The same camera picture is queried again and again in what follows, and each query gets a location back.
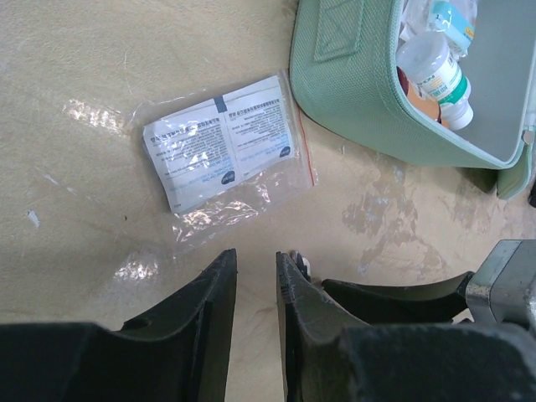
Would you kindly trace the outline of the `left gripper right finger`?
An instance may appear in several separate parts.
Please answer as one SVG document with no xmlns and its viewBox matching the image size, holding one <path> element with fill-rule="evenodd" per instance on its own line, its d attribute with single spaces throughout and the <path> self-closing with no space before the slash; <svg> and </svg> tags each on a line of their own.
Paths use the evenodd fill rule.
<svg viewBox="0 0 536 402">
<path fill-rule="evenodd" d="M 276 256 L 287 401 L 532 401 L 535 341 L 515 324 L 370 325 Z"/>
</svg>

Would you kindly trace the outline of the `teal cotton swab bag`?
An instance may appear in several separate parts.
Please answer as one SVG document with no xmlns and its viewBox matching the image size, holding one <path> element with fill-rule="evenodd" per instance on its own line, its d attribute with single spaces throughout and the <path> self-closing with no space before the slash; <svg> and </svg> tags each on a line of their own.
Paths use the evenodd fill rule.
<svg viewBox="0 0 536 402">
<path fill-rule="evenodd" d="M 430 31 L 442 33 L 451 52 L 459 59 L 467 56 L 477 19 L 478 1 L 432 1 L 427 18 Z"/>
</svg>

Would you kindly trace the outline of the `small clear plaster bag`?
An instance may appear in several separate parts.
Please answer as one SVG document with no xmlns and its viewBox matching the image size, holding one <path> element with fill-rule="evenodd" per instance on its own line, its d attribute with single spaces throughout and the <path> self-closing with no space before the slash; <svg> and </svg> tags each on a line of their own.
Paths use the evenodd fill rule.
<svg viewBox="0 0 536 402">
<path fill-rule="evenodd" d="M 145 101 L 124 130 L 176 255 L 317 184 L 288 70 Z"/>
</svg>

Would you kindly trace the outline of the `clear bottle green label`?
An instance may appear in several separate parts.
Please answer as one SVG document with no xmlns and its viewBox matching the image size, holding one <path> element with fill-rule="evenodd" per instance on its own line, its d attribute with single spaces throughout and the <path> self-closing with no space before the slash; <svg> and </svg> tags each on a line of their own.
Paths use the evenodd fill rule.
<svg viewBox="0 0 536 402">
<path fill-rule="evenodd" d="M 443 33 L 417 34 L 399 47 L 395 59 L 408 80 L 438 103 L 441 119 L 451 130 L 461 130 L 472 122 L 472 86 Z"/>
</svg>

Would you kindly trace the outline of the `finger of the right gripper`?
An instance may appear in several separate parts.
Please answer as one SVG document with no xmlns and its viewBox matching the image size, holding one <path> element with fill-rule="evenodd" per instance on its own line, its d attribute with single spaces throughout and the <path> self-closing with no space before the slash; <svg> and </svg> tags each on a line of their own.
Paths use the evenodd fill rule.
<svg viewBox="0 0 536 402">
<path fill-rule="evenodd" d="M 326 279 L 323 290 L 342 308 L 370 325 L 452 323 L 467 309 L 472 271 L 416 286 L 371 286 Z"/>
</svg>

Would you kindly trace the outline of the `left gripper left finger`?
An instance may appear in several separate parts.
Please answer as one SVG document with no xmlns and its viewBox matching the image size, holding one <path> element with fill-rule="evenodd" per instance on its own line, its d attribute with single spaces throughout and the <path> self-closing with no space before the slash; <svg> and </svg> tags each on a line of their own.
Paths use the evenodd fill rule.
<svg viewBox="0 0 536 402">
<path fill-rule="evenodd" d="M 1 328 L 4 401 L 222 401 L 235 313 L 237 255 L 111 331 L 93 322 Z"/>
</svg>

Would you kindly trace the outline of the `black handled scissors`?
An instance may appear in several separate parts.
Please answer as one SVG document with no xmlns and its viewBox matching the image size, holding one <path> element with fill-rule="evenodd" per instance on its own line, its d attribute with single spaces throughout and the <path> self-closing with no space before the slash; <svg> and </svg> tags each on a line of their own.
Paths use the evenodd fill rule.
<svg viewBox="0 0 536 402">
<path fill-rule="evenodd" d="M 302 275 L 310 281 L 312 279 L 311 265 L 308 259 L 298 250 L 292 250 L 290 257 Z"/>
</svg>

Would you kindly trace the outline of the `mint green medicine case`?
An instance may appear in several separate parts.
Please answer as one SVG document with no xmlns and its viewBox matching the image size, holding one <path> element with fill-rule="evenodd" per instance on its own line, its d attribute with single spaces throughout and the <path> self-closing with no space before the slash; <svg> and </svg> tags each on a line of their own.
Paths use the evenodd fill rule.
<svg viewBox="0 0 536 402">
<path fill-rule="evenodd" d="M 460 131 L 416 110 L 395 52 L 400 1 L 301 1 L 291 46 L 291 89 L 319 125 L 357 144 L 422 166 L 497 172 L 497 196 L 529 184 L 535 140 L 524 118 L 535 80 L 535 4 L 481 1 L 463 72 L 472 122 Z"/>
</svg>

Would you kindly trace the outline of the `brown medicine bottle orange cap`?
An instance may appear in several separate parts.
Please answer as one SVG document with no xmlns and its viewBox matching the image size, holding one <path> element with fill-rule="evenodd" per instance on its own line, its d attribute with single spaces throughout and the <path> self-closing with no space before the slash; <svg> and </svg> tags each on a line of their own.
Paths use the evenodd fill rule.
<svg viewBox="0 0 536 402">
<path fill-rule="evenodd" d="M 442 120 L 439 103 L 427 95 L 417 85 L 411 83 L 400 67 L 397 67 L 399 83 L 410 104 L 417 110 L 427 115 L 431 120 L 440 123 L 448 128 L 448 123 Z"/>
</svg>

